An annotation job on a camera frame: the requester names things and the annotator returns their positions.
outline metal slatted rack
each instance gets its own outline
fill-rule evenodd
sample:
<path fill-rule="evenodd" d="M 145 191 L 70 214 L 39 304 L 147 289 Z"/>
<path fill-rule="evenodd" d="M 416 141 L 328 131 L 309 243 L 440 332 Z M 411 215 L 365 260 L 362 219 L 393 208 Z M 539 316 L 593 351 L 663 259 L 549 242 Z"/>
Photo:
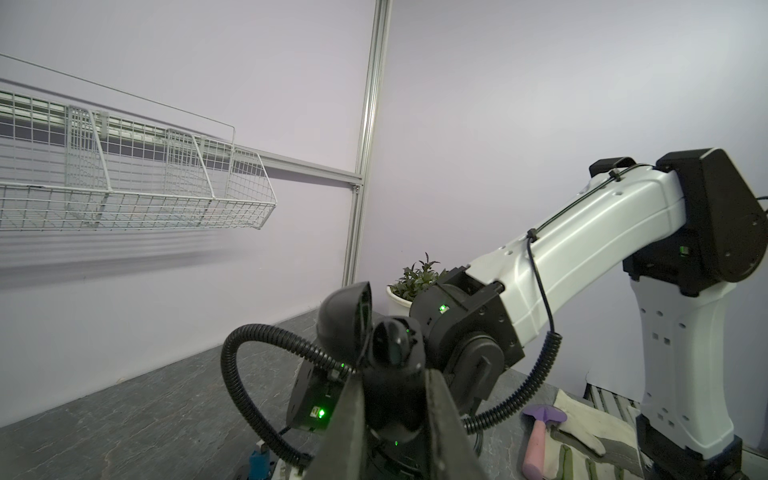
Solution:
<path fill-rule="evenodd" d="M 257 152 L 0 91 L 0 230 L 261 228 Z"/>

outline robotic arm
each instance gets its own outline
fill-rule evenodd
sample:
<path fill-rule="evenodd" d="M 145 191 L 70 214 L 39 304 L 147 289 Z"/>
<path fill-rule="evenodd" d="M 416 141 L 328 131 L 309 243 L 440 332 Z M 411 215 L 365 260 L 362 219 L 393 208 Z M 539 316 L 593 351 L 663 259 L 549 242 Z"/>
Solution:
<path fill-rule="evenodd" d="M 766 214 L 719 149 L 673 152 L 656 166 L 628 157 L 605 159 L 590 166 L 590 174 L 589 185 L 566 208 L 449 272 L 416 297 L 409 317 L 387 317 L 374 329 L 367 283 L 326 299 L 319 343 L 358 372 L 328 424 L 313 414 L 317 399 L 327 402 L 332 391 L 338 398 L 340 388 L 331 388 L 332 370 L 305 362 L 288 425 L 327 426 L 325 445 L 332 437 L 357 449 L 364 442 L 351 439 L 365 437 L 361 423 L 379 447 L 387 439 L 397 445 L 397 438 L 415 445 L 426 432 L 428 438 L 418 443 L 432 452 L 432 464 L 465 458 L 465 440 L 453 442 L 448 434 L 462 430 L 457 413 L 470 415 L 464 420 L 467 433 L 508 418 L 525 399 L 513 395 L 507 405 L 474 415 L 499 375 L 523 357 L 522 347 L 551 323 L 551 313 L 623 261 L 643 323 L 646 395 L 637 426 L 641 450 L 656 464 L 654 474 L 744 478 L 738 476 L 741 442 L 723 394 L 724 300 L 763 259 Z M 543 381 L 540 372 L 531 375 Z M 225 383 L 232 395 L 226 374 Z M 446 398 L 455 409 L 445 407 Z M 325 445 L 307 478 L 325 478 L 323 468 L 348 457 L 334 456 Z M 457 452 L 435 457 L 450 450 Z M 450 471 L 438 467 L 425 470 L 433 477 Z M 418 478 L 416 473 L 407 475 Z"/>

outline white wall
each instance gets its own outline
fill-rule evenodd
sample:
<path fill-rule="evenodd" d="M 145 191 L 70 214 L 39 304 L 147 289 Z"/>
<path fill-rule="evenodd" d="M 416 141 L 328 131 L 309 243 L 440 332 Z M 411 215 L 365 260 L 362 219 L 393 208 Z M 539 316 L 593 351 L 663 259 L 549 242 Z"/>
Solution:
<path fill-rule="evenodd" d="M 2 2 L 0 51 L 234 124 L 238 144 L 353 170 L 373 7 Z M 0 78 L 227 134 L 3 58 Z M 0 425 L 319 305 L 341 283 L 351 190 L 281 178 L 259 231 L 0 233 Z"/>
<path fill-rule="evenodd" d="M 450 268 L 533 227 L 599 158 L 723 147 L 768 194 L 766 15 L 765 2 L 397 3 L 358 275 L 375 307 L 424 251 Z M 727 401 L 750 445 L 766 421 L 766 280 L 763 266 L 737 289 L 727 324 Z M 555 318 L 550 381 L 582 394 L 596 361 L 639 359 L 636 308 L 620 268 L 575 297 Z"/>

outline wire basket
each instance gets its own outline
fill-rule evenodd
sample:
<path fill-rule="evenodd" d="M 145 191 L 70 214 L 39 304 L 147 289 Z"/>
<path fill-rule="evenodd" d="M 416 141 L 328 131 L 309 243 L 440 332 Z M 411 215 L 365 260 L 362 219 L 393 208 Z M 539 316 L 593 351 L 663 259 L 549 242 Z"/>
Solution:
<path fill-rule="evenodd" d="M 261 228 L 275 206 L 256 152 L 0 91 L 0 230 Z"/>

